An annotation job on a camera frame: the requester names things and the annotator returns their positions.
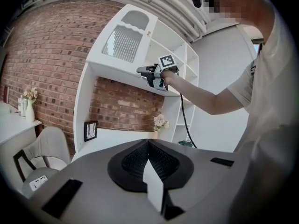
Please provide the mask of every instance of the white vase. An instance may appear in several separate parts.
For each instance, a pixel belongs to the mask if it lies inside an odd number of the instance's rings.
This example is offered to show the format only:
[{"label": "white vase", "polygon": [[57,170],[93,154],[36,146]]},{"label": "white vase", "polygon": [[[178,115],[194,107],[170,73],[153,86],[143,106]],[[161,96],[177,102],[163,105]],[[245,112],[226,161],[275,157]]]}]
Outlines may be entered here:
[{"label": "white vase", "polygon": [[153,136],[153,139],[158,139],[158,134],[159,134],[159,131],[154,131],[154,136]]},{"label": "white vase", "polygon": [[32,107],[32,100],[28,100],[27,110],[26,110],[26,120],[28,123],[32,123],[34,121],[34,111]]},{"label": "white vase", "polygon": [[27,105],[28,105],[28,101],[26,99],[22,99],[22,101],[21,101],[21,117],[22,117],[22,119],[26,118]]}]

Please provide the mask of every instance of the cabinet door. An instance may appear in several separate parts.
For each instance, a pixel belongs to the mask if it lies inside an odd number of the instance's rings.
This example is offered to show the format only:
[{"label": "cabinet door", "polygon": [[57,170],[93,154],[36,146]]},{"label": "cabinet door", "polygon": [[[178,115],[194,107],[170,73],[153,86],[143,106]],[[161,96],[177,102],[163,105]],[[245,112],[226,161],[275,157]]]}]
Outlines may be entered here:
[{"label": "cabinet door", "polygon": [[136,69],[144,63],[156,22],[153,14],[126,5],[105,26],[86,61],[138,76]]}]

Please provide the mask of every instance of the picture frame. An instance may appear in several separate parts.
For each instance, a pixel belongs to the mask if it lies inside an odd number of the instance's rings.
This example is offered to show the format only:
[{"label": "picture frame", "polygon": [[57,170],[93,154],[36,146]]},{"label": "picture frame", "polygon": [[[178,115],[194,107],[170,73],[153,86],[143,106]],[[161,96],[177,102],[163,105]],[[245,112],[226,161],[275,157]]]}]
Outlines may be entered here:
[{"label": "picture frame", "polygon": [[95,139],[97,137],[97,129],[97,121],[84,122],[84,142]]}]

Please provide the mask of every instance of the shelf compartment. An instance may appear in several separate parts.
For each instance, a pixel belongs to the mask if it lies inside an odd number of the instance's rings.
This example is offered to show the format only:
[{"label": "shelf compartment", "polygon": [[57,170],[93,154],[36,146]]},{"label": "shelf compartment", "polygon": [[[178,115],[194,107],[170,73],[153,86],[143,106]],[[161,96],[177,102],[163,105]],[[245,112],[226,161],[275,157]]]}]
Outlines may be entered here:
[{"label": "shelf compartment", "polygon": [[148,53],[146,54],[144,66],[152,66],[156,63],[159,63],[159,57],[167,56],[172,54],[174,56],[175,62],[179,69],[179,76],[184,78],[184,62],[181,61],[176,55],[174,55],[167,48],[157,43],[154,40],[151,40],[149,43]]},{"label": "shelf compartment", "polygon": [[185,60],[185,41],[159,20],[157,20],[152,39],[165,46],[182,61]]},{"label": "shelf compartment", "polygon": [[178,143],[180,141],[186,140],[188,133],[185,126],[176,126],[173,134],[172,143]]},{"label": "shelf compartment", "polygon": [[196,75],[199,75],[199,57],[194,50],[187,44],[187,64],[194,71]]},{"label": "shelf compartment", "polygon": [[194,72],[194,70],[189,65],[186,65],[185,80],[195,86],[198,86],[198,75]]},{"label": "shelf compartment", "polygon": [[184,60],[180,59],[176,54],[174,54],[172,51],[170,51],[169,49],[167,49],[164,45],[162,45],[161,43],[157,42],[156,40],[152,39],[151,43],[149,44],[150,46],[153,46],[154,48],[158,48],[158,49],[163,49],[164,50],[164,55],[169,55],[172,54],[174,56],[174,59],[178,65],[178,67],[181,67],[184,65]]},{"label": "shelf compartment", "polygon": [[[191,123],[192,117],[193,117],[193,112],[194,112],[195,105],[192,103],[187,103],[184,100],[184,111],[185,111],[185,117],[186,117],[186,122]],[[183,116],[183,111],[182,111],[182,106],[180,107],[179,115],[178,115],[178,124],[184,124],[184,116]]]}]

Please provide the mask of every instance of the white chair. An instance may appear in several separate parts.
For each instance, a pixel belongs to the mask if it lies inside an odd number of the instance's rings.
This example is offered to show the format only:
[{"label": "white chair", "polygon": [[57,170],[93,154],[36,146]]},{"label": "white chair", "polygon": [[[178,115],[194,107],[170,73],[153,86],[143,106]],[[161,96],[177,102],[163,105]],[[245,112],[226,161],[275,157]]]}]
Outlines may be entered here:
[{"label": "white chair", "polygon": [[[19,158],[21,157],[33,169],[33,171],[28,175],[27,178],[25,178],[19,163]],[[30,160],[37,157],[43,157],[46,168],[36,168],[32,164]],[[45,128],[33,143],[20,150],[14,156],[16,168],[20,174],[22,181],[24,182],[21,191],[27,198],[30,198],[34,193],[29,185],[31,181],[43,175],[50,179],[55,173],[59,172],[58,170],[49,167],[49,163],[46,157],[58,158],[64,161],[67,165],[71,162],[65,135],[62,130],[57,127]]]}]

